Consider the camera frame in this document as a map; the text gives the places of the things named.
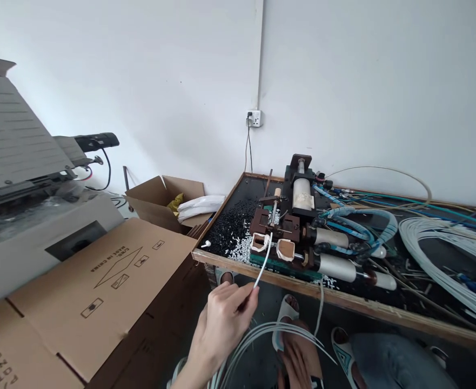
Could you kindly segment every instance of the cable bundle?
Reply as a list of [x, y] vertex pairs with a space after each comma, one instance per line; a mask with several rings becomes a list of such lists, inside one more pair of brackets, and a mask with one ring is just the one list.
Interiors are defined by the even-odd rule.
[[[227, 388], [231, 382], [232, 376], [234, 371], [236, 370], [236, 366], [240, 361], [241, 357], [245, 353], [245, 350], [260, 336], [274, 332], [274, 331], [282, 331], [293, 333], [299, 336], [302, 336], [305, 339], [308, 339], [310, 342], [315, 344], [322, 352], [324, 352], [335, 364], [335, 360], [324, 350], [324, 345], [317, 339], [314, 335], [310, 332], [306, 331], [304, 328], [298, 327], [293, 324], [288, 323], [281, 323], [279, 321], [272, 321], [269, 323], [261, 324], [253, 329], [251, 329], [241, 340], [238, 344], [238, 347], [234, 350], [231, 356], [223, 362], [222, 366], [218, 369], [216, 374], [212, 377], [212, 379], [207, 384], [207, 389], [219, 389], [219, 388]], [[175, 369], [175, 373], [173, 374], [173, 379], [171, 382], [168, 383], [167, 387], [169, 388], [172, 382], [175, 381], [179, 370], [185, 364], [185, 358], [182, 359]]]
[[399, 230], [405, 247], [421, 268], [438, 285], [476, 313], [476, 293], [434, 266], [419, 245], [420, 240], [423, 239], [441, 239], [476, 256], [476, 240], [466, 236], [467, 233], [472, 235], [476, 235], [476, 233], [462, 225], [452, 226], [452, 224], [444, 220], [411, 218], [403, 220], [399, 225]]

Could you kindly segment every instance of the electrical cord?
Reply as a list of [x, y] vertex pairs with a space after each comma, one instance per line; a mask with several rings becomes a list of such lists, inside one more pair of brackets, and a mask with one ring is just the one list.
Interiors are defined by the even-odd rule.
[[266, 266], [266, 262], [268, 261], [269, 259], [269, 254], [270, 254], [270, 248], [272, 247], [272, 232], [270, 233], [270, 240], [269, 240], [269, 248], [266, 250], [266, 257], [265, 257], [265, 260], [263, 261], [263, 266], [261, 267], [261, 270], [259, 271], [259, 275], [258, 275], [258, 279], [256, 280], [256, 282], [254, 283], [254, 288], [256, 286], [258, 286], [258, 283], [259, 283], [259, 279], [261, 278], [262, 274], [263, 274], [263, 271], [265, 270], [265, 266]]
[[[450, 214], [465, 218], [466, 220], [471, 220], [473, 222], [476, 222], [476, 219], [473, 218], [472, 216], [466, 216], [462, 213], [452, 211], [448, 208], [443, 208], [443, 207], [440, 207], [440, 206], [432, 205], [432, 204], [429, 204], [427, 202], [423, 203], [423, 202], [413, 200], [413, 199], [409, 199], [409, 198], [406, 198], [406, 197], [393, 196], [391, 194], [379, 194], [379, 193], [372, 194], [372, 193], [366, 193], [366, 192], [357, 192], [357, 194], [359, 194], [359, 195], [374, 195], [374, 196], [377, 196], [377, 197], [385, 197], [385, 198], [390, 198], [390, 199], [395, 199], [395, 200], [402, 200], [402, 201], [406, 201], [406, 202], [409, 202], [409, 203], [421, 204], [423, 207], [427, 206], [427, 207], [432, 208], [432, 209], [436, 209], [436, 210], [439, 210], [439, 211], [442, 211], [442, 212], [450, 213]], [[399, 209], [399, 210], [416, 209], [416, 208], [410, 208], [410, 207], [406, 208], [406, 207], [403, 207], [403, 206], [395, 207], [392, 204], [390, 204], [390, 205], [391, 206], [386, 208], [386, 209]]]
[[92, 170], [91, 167], [85, 166], [85, 169], [86, 169], [86, 170], [90, 170], [90, 174], [88, 175], [88, 177], [82, 178], [82, 179], [76, 179], [76, 180], [74, 180], [74, 181], [86, 181], [86, 180], [90, 179], [90, 178], [93, 176], [93, 170]]
[[315, 325], [315, 332], [313, 333], [313, 336], [317, 337], [317, 332], [319, 332], [319, 326], [320, 326], [320, 318], [323, 315], [323, 307], [324, 307], [324, 276], [321, 277], [320, 279], [320, 304], [319, 304], [319, 316], [317, 316], [317, 324]]
[[[326, 352], [322, 342], [319, 339], [317, 339], [314, 335], [312, 335], [309, 331], [293, 324], [282, 323], [280, 321], [271, 321], [268, 323], [261, 324], [257, 327], [254, 327], [253, 329], [248, 331], [248, 333], [245, 334], [245, 336], [243, 336], [243, 339], [240, 341], [236, 349], [234, 349], [234, 351], [229, 356], [229, 358], [227, 358], [223, 362], [221, 367], [217, 370], [217, 372], [213, 375], [212, 379], [208, 382], [207, 388], [208, 389], [227, 388], [232, 380], [232, 377], [234, 375], [234, 372], [236, 370], [236, 367], [239, 361], [241, 360], [243, 354], [249, 348], [249, 346], [253, 344], [253, 342], [259, 337], [268, 333], [276, 332], [276, 331], [292, 333], [307, 339], [311, 343], [315, 344], [315, 346], [318, 349], [324, 352], [335, 364], [337, 364], [337, 362], [331, 357], [331, 355], [329, 355]], [[177, 367], [175, 368], [175, 371], [173, 373], [173, 379], [171, 379], [167, 384], [168, 389], [175, 382], [176, 377], [180, 373], [180, 370], [185, 365], [185, 363], [186, 363], [186, 359], [183, 358], [177, 364]]]
[[249, 153], [250, 153], [250, 172], [251, 173], [254, 173], [254, 169], [252, 167], [252, 145], [250, 144], [250, 126], [248, 126], [249, 129], [248, 129], [248, 135], [247, 135], [247, 138], [249, 139]]
[[109, 185], [110, 185], [110, 180], [112, 178], [112, 165], [110, 165], [110, 159], [108, 158], [108, 154], [106, 154], [106, 151], [104, 151], [104, 148], [102, 147], [101, 150], [103, 150], [104, 156], [106, 157], [106, 162], [108, 162], [108, 182], [106, 183], [106, 186], [102, 189], [95, 189], [90, 186], [87, 186], [87, 189], [90, 190], [95, 190], [95, 191], [104, 191]]
[[[390, 272], [388, 272], [387, 270], [385, 270], [382, 266], [380, 266], [379, 264], [377, 264], [374, 260], [372, 260], [371, 258], [368, 258], [367, 259], [371, 264], [373, 264], [374, 266], [376, 266], [379, 270], [383, 271], [384, 273], [386, 274], [389, 274], [391, 275]], [[400, 284], [400, 286], [402, 287], [402, 289], [404, 290], [407, 290], [411, 293], [413, 293], [415, 296], [417, 296], [419, 299], [423, 300], [423, 302], [433, 306], [434, 308], [436, 308], [438, 311], [440, 311], [441, 313], [445, 314], [446, 316], [449, 316], [450, 318], [452, 319], [455, 319], [455, 320], [458, 320], [460, 321], [461, 323], [463, 323], [464, 325], [466, 325], [468, 328], [471, 328], [472, 330], [475, 330], [476, 331], [476, 325], [475, 324], [472, 324], [470, 321], [466, 320], [464, 317], [458, 315], [457, 313], [453, 313], [451, 311], [449, 311], [448, 309], [445, 309], [443, 308], [441, 305], [438, 305], [436, 304], [434, 301], [426, 298], [423, 294], [421, 294], [420, 292], [418, 292], [416, 289], [413, 289], [411, 288], [410, 286], [408, 286], [405, 282], [403, 282], [402, 280], [400, 280], [399, 278], [396, 278], [395, 279], [396, 282], [398, 284]]]
[[[245, 168], [243, 171], [247, 171], [247, 148], [250, 146], [250, 122], [249, 118], [252, 116], [252, 112], [247, 112], [247, 118], [245, 120], [245, 123], [247, 125], [247, 141], [245, 142]], [[250, 147], [250, 172], [253, 173], [252, 171], [252, 147]]]
[[476, 293], [438, 269], [419, 245], [419, 242], [424, 239], [441, 239], [476, 256], [476, 240], [457, 234], [458, 232], [465, 232], [467, 228], [461, 225], [452, 227], [452, 223], [448, 223], [451, 225], [450, 229], [444, 228], [442, 224], [434, 219], [405, 219], [399, 225], [400, 235], [405, 247], [421, 268], [438, 285], [442, 286], [448, 293], [476, 314]]
[[461, 223], [463, 223], [463, 222], [466, 221], [466, 220], [470, 220], [470, 219], [473, 218], [474, 216], [476, 216], [476, 211], [473, 212], [472, 214], [468, 215], [468, 216], [465, 217], [464, 219], [461, 219], [460, 221], [456, 222], [455, 224], [452, 225], [452, 227], [455, 227], [455, 226], [457, 226], [458, 224], [461, 224]]
[[[367, 204], [375, 204], [375, 205], [378, 205], [384, 209], [393, 209], [392, 207], [392, 204], [390, 203], [384, 203], [384, 202], [379, 202], [379, 201], [376, 201], [376, 200], [360, 200], [362, 203], [367, 203]], [[453, 222], [455, 223], [456, 220], [453, 220], [453, 219], [449, 219], [449, 218], [446, 218], [444, 216], [437, 216], [435, 214], [432, 214], [432, 213], [427, 213], [425, 211], [422, 211], [422, 210], [409, 210], [407, 208], [400, 208], [400, 210], [402, 212], [409, 212], [409, 213], [412, 213], [412, 214], [416, 214], [416, 215], [419, 215], [419, 216], [423, 216], [425, 218], [428, 218], [428, 219], [435, 219], [435, 218], [439, 218], [439, 219], [442, 219], [442, 220], [445, 220], [447, 222]], [[468, 224], [468, 223], [464, 223], [464, 225], [466, 227], [469, 227], [471, 229], [476, 229], [476, 225], [474, 224]], [[452, 225], [449, 224], [449, 225], [445, 225], [445, 228], [452, 228]], [[472, 239], [475, 239], [476, 240], [476, 237], [474, 237], [473, 235], [471, 234], [468, 234], [467, 235], [468, 237], [472, 238]]]
[[[418, 208], [423, 208], [423, 207], [426, 207], [431, 201], [432, 201], [432, 191], [430, 189], [430, 187], [421, 179], [419, 179], [418, 177], [415, 177], [413, 176], [412, 174], [409, 174], [409, 173], [406, 173], [402, 170], [398, 170], [398, 169], [393, 169], [392, 167], [385, 167], [385, 166], [375, 166], [375, 165], [361, 165], [361, 166], [353, 166], [353, 167], [348, 167], [346, 169], [342, 169], [342, 170], [339, 170], [339, 171], [336, 171], [335, 173], [331, 173], [330, 175], [327, 175], [327, 177], [331, 177], [332, 175], [335, 175], [337, 173], [341, 173], [343, 171], [346, 171], [346, 170], [351, 170], [351, 169], [358, 169], [360, 167], [373, 167], [373, 168], [376, 168], [376, 169], [385, 169], [385, 170], [391, 170], [391, 171], [394, 171], [396, 173], [401, 173], [403, 175], [406, 175], [408, 177], [411, 177], [412, 179], [418, 181], [424, 188], [425, 190], [427, 191], [427, 199], [425, 200], [424, 203], [422, 202], [415, 202], [415, 201], [412, 201], [414, 203], [418, 203], [416, 206], [413, 206], [413, 207], [410, 207], [410, 209], [418, 209]], [[361, 193], [361, 194], [364, 194], [364, 195], [372, 195], [372, 193], [362, 193], [362, 192], [357, 192], [357, 193]], [[402, 206], [395, 206], [394, 209], [399, 209], [401, 208]]]

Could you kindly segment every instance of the finger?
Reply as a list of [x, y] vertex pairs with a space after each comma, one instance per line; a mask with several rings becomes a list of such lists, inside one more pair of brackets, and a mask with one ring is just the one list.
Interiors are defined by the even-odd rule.
[[241, 312], [242, 320], [244, 324], [246, 324], [247, 328], [250, 325], [250, 321], [252, 320], [254, 312], [258, 308], [258, 296], [259, 287], [255, 287], [254, 289], [252, 289], [252, 292], [250, 292], [249, 299]]
[[234, 293], [236, 293], [236, 291], [239, 289], [239, 286], [236, 285], [236, 284], [232, 284], [232, 285], [229, 285], [228, 287], [226, 287], [225, 289], [222, 289], [219, 293], [218, 293], [218, 297], [220, 300], [226, 300], [228, 299], [229, 297], [231, 297]]
[[297, 371], [299, 373], [299, 377], [301, 379], [301, 385], [303, 387], [309, 387], [310, 385], [310, 374], [306, 369], [306, 364], [304, 362], [303, 355], [297, 343], [291, 343], [290, 346], [292, 347], [293, 354], [295, 355], [295, 362], [294, 368], [297, 366]]
[[298, 380], [297, 380], [296, 373], [293, 369], [292, 361], [284, 352], [279, 351], [279, 355], [281, 356], [281, 359], [283, 360], [283, 364], [285, 365], [286, 374], [288, 375], [288, 379], [290, 381], [290, 388], [298, 387], [297, 386]]
[[245, 301], [249, 296], [250, 292], [252, 292], [252, 288], [254, 288], [254, 283], [248, 283], [239, 288], [236, 293], [229, 298], [229, 304], [234, 308], [234, 311], [237, 310], [243, 301]]
[[277, 369], [277, 387], [278, 389], [285, 389], [285, 378], [280, 367]]
[[225, 290], [228, 286], [230, 286], [231, 283], [229, 281], [225, 281], [225, 282], [222, 282], [221, 284], [219, 284], [217, 287], [215, 287], [211, 293], [209, 294], [219, 294], [222, 290]]

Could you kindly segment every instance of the power socket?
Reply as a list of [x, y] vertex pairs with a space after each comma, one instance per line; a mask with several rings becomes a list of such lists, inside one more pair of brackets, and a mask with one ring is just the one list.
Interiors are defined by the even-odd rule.
[[247, 111], [247, 118], [249, 120], [250, 127], [261, 127], [263, 125], [263, 115], [261, 111]]

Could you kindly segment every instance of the white cylinder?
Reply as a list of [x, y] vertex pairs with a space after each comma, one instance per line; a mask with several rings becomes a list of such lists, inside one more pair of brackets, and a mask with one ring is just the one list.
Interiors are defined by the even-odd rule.
[[386, 255], [387, 255], [387, 250], [383, 246], [380, 246], [379, 248], [377, 248], [375, 251], [371, 253], [371, 257], [375, 257], [375, 258], [385, 258]]
[[317, 237], [315, 238], [314, 245], [326, 242], [334, 246], [339, 246], [347, 249], [349, 247], [349, 240], [347, 235], [342, 232], [331, 231], [317, 228]]
[[319, 273], [346, 282], [353, 282], [357, 277], [357, 269], [350, 260], [334, 257], [329, 254], [320, 255]]
[[293, 182], [292, 207], [306, 211], [313, 209], [313, 197], [310, 196], [310, 181], [306, 178], [298, 178]]
[[377, 275], [377, 283], [375, 286], [387, 290], [396, 290], [396, 280], [389, 274], [374, 272]]

